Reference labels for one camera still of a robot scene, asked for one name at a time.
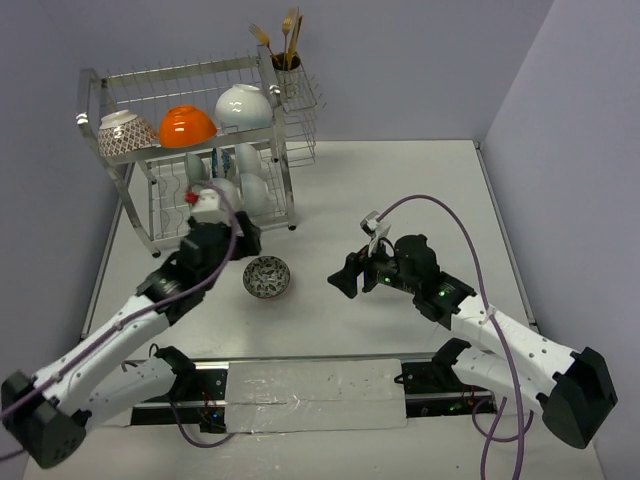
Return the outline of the mint bowl gold rim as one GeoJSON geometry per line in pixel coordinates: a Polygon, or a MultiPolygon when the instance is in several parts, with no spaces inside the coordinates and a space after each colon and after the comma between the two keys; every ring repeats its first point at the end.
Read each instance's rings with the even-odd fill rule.
{"type": "Polygon", "coordinates": [[[203,160],[193,153],[186,153],[184,159],[185,174],[190,184],[204,182],[208,179],[207,168],[203,160]]]}

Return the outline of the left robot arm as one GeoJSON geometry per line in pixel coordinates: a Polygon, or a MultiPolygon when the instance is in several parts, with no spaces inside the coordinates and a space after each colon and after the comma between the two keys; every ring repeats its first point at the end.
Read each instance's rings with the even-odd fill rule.
{"type": "Polygon", "coordinates": [[[148,340],[198,306],[228,262],[261,251],[260,230],[240,211],[219,223],[189,221],[179,248],[151,272],[99,330],[57,361],[1,384],[1,422],[41,468],[68,459],[92,428],[133,405],[167,394],[180,399],[195,386],[193,362],[174,347],[108,376],[148,340]]]}

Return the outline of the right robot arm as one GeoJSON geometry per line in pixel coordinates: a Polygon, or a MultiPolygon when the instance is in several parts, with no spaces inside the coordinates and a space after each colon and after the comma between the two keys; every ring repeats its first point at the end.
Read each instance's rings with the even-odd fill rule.
{"type": "Polygon", "coordinates": [[[444,272],[424,235],[405,235],[394,252],[363,247],[350,253],[328,283],[349,298],[378,285],[411,294],[422,316],[453,338],[434,367],[439,387],[462,384],[500,396],[520,396],[565,444],[584,449],[617,403],[604,357],[555,343],[483,303],[472,287],[444,272]]]}

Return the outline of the white bowl brown pattern stack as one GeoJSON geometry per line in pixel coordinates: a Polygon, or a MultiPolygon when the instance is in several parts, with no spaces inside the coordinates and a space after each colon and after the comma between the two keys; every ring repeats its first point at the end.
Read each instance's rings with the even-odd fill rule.
{"type": "Polygon", "coordinates": [[[217,100],[215,116],[225,125],[256,129],[271,125],[273,111],[269,100],[260,88],[247,84],[234,84],[217,100]]]}

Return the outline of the white bowl orange stack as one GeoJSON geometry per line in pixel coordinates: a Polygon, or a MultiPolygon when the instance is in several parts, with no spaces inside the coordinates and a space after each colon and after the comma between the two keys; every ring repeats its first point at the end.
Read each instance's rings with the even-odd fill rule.
{"type": "Polygon", "coordinates": [[[235,212],[243,210],[244,205],[240,191],[233,182],[225,178],[212,178],[211,183],[223,192],[235,212]]]}

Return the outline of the white orange bottom bowl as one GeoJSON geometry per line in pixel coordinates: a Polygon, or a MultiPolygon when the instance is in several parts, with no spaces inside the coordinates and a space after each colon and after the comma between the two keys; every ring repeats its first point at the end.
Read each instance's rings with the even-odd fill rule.
{"type": "Polygon", "coordinates": [[[201,144],[216,134],[216,125],[204,111],[194,105],[180,105],[166,112],[158,139],[162,147],[176,149],[201,144]]]}

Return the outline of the blue floral bowl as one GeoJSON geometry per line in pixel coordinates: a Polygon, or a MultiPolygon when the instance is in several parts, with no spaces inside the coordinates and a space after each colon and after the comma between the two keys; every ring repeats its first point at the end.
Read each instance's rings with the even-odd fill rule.
{"type": "Polygon", "coordinates": [[[221,165],[220,175],[226,179],[233,178],[236,175],[236,164],[233,155],[225,149],[220,149],[219,161],[221,165]]]}

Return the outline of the white bowl front stack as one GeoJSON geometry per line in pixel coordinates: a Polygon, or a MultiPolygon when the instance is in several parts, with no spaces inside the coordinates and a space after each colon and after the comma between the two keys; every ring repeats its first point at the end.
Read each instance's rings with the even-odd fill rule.
{"type": "Polygon", "coordinates": [[[250,216],[259,216],[270,208],[270,196],[266,182],[253,173],[240,174],[240,187],[245,210],[250,216]]]}

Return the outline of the brown lattice pattern bowl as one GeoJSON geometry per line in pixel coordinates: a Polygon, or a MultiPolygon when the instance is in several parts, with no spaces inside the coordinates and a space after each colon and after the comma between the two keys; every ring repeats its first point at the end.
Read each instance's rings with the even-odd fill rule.
{"type": "Polygon", "coordinates": [[[101,118],[98,147],[103,157],[116,157],[146,148],[157,140],[151,123],[130,110],[119,110],[101,118]]]}

